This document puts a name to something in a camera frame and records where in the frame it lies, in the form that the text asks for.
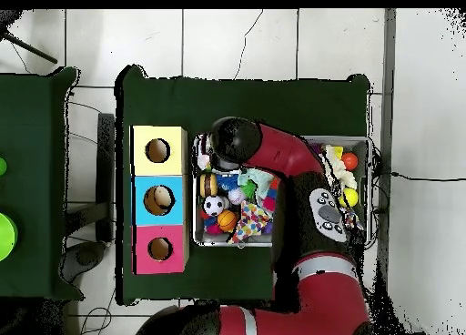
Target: metal stand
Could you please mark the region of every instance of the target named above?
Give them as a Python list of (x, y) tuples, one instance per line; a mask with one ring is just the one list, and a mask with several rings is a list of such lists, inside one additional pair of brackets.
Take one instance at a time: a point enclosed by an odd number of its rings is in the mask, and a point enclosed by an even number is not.
[(61, 277), (72, 282), (80, 273), (100, 263), (104, 241), (113, 240), (113, 178), (115, 171), (115, 119), (99, 113), (97, 125), (96, 203), (66, 214), (65, 236), (87, 224), (96, 223), (96, 243), (85, 242), (67, 249), (60, 264)]
[(40, 56), (41, 58), (48, 60), (49, 62), (52, 62), (54, 64), (57, 64), (58, 61), (52, 57), (48, 56), (46, 53), (43, 53), (40, 50), (37, 50), (36, 48), (33, 48), (32, 46), (26, 44), (25, 42), (22, 42), (21, 40), (15, 38), (12, 36), (9, 32), (4, 31), (3, 33), (0, 33), (0, 40), (6, 39), (8, 42), (13, 43), (14, 45), (22, 47), (24, 50), (30, 51), (33, 54), (36, 54), (37, 56)]

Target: green object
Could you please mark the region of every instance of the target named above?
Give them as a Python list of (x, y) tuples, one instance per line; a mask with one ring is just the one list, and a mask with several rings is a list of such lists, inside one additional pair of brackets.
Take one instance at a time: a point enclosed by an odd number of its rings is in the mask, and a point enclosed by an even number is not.
[(0, 297), (82, 299), (59, 277), (65, 218), (66, 94), (77, 70), (51, 76), (0, 74), (0, 209), (18, 227), (19, 241), (0, 262)]
[(0, 176), (3, 176), (6, 172), (6, 161), (0, 157)]
[(18, 231), (12, 219), (0, 213), (0, 261), (5, 259), (16, 244)]
[[(117, 277), (116, 281), (123, 288), (123, 301), (270, 299), (272, 294), (269, 248), (206, 248), (191, 240), (183, 273), (132, 273), (130, 125), (181, 126), (191, 143), (197, 134), (209, 131), (217, 119), (227, 116), (261, 119), (302, 136), (365, 136), (368, 90), (365, 76), (354, 76), (348, 82), (209, 81), (184, 77), (150, 79), (143, 77), (138, 66), (123, 70), (116, 81), (116, 126), (120, 127), (116, 142), (123, 147), (116, 150), (116, 166), (123, 167), (117, 171), (123, 177), (116, 178), (116, 191), (123, 192), (125, 224), (123, 244), (117, 252), (122, 256), (117, 256), (116, 261), (123, 261), (124, 278)], [(188, 198), (192, 198), (191, 183), (188, 190)]]
[(243, 191), (244, 195), (246, 198), (253, 198), (254, 197), (254, 192), (256, 191), (256, 184), (254, 184), (254, 181), (251, 181), (250, 179), (246, 183), (246, 185), (241, 186), (241, 190)]

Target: green bowl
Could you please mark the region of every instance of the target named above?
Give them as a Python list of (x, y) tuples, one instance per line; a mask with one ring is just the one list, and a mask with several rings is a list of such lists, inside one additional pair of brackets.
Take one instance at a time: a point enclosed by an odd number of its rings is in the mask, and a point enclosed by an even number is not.
[(0, 261), (13, 250), (18, 237), (18, 230), (12, 219), (0, 213)]

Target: chair leg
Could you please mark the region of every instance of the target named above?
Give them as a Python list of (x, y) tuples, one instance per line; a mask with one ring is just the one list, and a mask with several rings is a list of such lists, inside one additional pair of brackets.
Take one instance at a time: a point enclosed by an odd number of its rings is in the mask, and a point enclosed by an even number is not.
[(54, 64), (57, 64), (58, 61), (52, 57), (48, 56), (46, 53), (43, 53), (40, 50), (37, 50), (36, 48), (33, 48), (32, 46), (26, 44), (25, 42), (22, 42), (21, 40), (15, 38), (9, 33), (3, 33), (2, 34), (3, 39), (6, 39), (7, 41), (13, 43), (14, 45), (22, 47), (24, 50), (30, 51), (33, 54), (36, 54), (37, 56), (40, 56), (41, 58), (44, 58), (45, 60), (48, 60), (49, 62), (52, 62)]

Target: cable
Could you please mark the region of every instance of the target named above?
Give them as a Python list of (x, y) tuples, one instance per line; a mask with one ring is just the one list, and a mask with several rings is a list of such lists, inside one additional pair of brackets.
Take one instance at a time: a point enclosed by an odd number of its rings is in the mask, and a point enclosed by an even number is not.
[(32, 75), (33, 73), (31, 73), (31, 72), (27, 69), (27, 67), (25, 66), (25, 61), (24, 61), (23, 58), (19, 55), (18, 50), (16, 50), (15, 45), (14, 45), (13, 43), (11, 43), (11, 46), (13, 46), (13, 49), (14, 49), (14, 50), (16, 51), (16, 53), (18, 54), (19, 58), (21, 59), (21, 62), (23, 62), (23, 66), (25, 67), (25, 71), (27, 71), (29, 74)]
[(80, 136), (80, 135), (78, 135), (76, 133), (72, 133), (72, 132), (69, 132), (69, 134), (71, 134), (72, 136), (75, 136), (75, 137), (86, 139), (87, 141), (94, 142), (96, 145), (98, 145), (97, 142), (94, 139), (87, 138), (87, 137), (84, 137), (84, 136)]
[(235, 80), (239, 74), (239, 69), (241, 68), (241, 63), (243, 61), (243, 54), (244, 54), (244, 50), (246, 49), (246, 36), (251, 32), (251, 30), (254, 28), (254, 25), (256, 25), (256, 23), (258, 22), (258, 19), (260, 18), (260, 16), (264, 13), (264, 8), (262, 8), (260, 10), (260, 14), (258, 15), (258, 17), (256, 18), (256, 21), (254, 22), (254, 24), (251, 26), (251, 28), (247, 31), (246, 34), (244, 34), (244, 45), (243, 45), (243, 51), (241, 51), (241, 57), (239, 58), (239, 65), (238, 65), (238, 71), (237, 73), (235, 74), (235, 77), (233, 78), (233, 80)]
[(401, 173), (398, 172), (391, 172), (390, 173), (392, 176), (395, 178), (400, 177), (400, 178), (405, 178), (409, 181), (433, 181), (433, 182), (457, 182), (457, 181), (466, 181), (466, 178), (411, 178), (405, 175), (402, 175)]
[[(112, 314), (110, 312), (110, 305), (112, 304), (112, 300), (113, 300), (113, 297), (115, 296), (115, 291), (117, 289), (114, 289), (113, 290), (113, 293), (112, 293), (112, 296), (110, 298), (110, 301), (108, 302), (108, 306), (105, 308), (105, 307), (95, 307), (94, 309), (91, 309), (89, 311), (89, 313), (86, 315), (86, 318), (84, 319), (84, 322), (83, 322), (83, 326), (81, 327), (81, 332), (79, 335), (85, 335), (85, 334), (88, 334), (90, 332), (96, 332), (98, 331), (97, 335), (100, 335), (100, 333), (102, 332), (102, 330), (106, 329), (108, 326), (110, 326), (110, 323), (112, 322)], [(87, 323), (87, 319), (89, 317), (91, 317), (92, 313), (95, 311), (95, 310), (104, 310), (106, 312), (106, 316), (104, 317), (104, 321), (102, 322), (102, 326), (100, 327), (100, 329), (92, 329), (92, 330), (88, 330), (88, 331), (84, 331), (84, 327), (86, 326), (86, 323)], [(109, 317), (110, 320), (108, 321), (107, 325), (106, 325), (106, 317)]]
[(72, 101), (69, 101), (70, 104), (73, 104), (73, 105), (78, 105), (78, 106), (81, 106), (81, 107), (87, 107), (87, 108), (90, 108), (92, 110), (95, 110), (97, 113), (102, 113), (100, 110), (96, 109), (95, 107), (91, 107), (91, 106), (88, 106), (88, 105), (84, 105), (84, 104), (78, 104), (77, 102), (72, 102)]

